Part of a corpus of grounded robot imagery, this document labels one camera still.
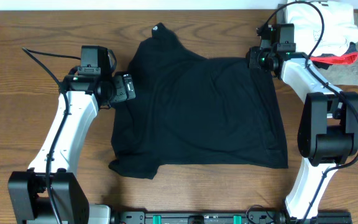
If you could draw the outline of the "black t-shirt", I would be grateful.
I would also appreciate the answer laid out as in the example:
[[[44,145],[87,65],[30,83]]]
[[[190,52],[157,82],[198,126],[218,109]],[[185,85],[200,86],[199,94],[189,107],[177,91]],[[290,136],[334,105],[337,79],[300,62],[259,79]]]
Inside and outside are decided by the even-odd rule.
[[[135,98],[115,106],[109,168],[153,179],[168,164],[285,169],[287,141],[270,72],[205,58],[159,23],[128,68]]]

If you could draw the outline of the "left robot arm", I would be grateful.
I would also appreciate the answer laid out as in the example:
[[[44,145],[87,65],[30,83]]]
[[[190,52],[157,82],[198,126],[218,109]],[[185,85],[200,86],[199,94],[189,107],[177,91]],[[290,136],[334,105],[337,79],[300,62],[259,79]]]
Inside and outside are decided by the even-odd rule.
[[[135,98],[132,77],[116,73],[111,49],[84,45],[58,86],[58,109],[40,151],[25,171],[12,172],[8,191],[17,223],[114,223],[111,207],[91,204],[76,178],[91,123],[101,109]]]

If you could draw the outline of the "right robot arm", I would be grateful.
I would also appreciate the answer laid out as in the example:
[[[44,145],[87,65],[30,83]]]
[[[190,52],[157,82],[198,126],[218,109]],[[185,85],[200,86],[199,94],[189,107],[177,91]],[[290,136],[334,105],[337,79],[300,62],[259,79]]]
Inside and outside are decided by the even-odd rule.
[[[319,202],[335,172],[358,159],[358,94],[330,84],[309,56],[296,51],[293,24],[263,25],[261,42],[248,53],[259,68],[289,85],[304,103],[297,144],[302,156],[294,186],[280,212],[260,207],[246,212],[249,223],[352,223],[349,212],[320,212]]]

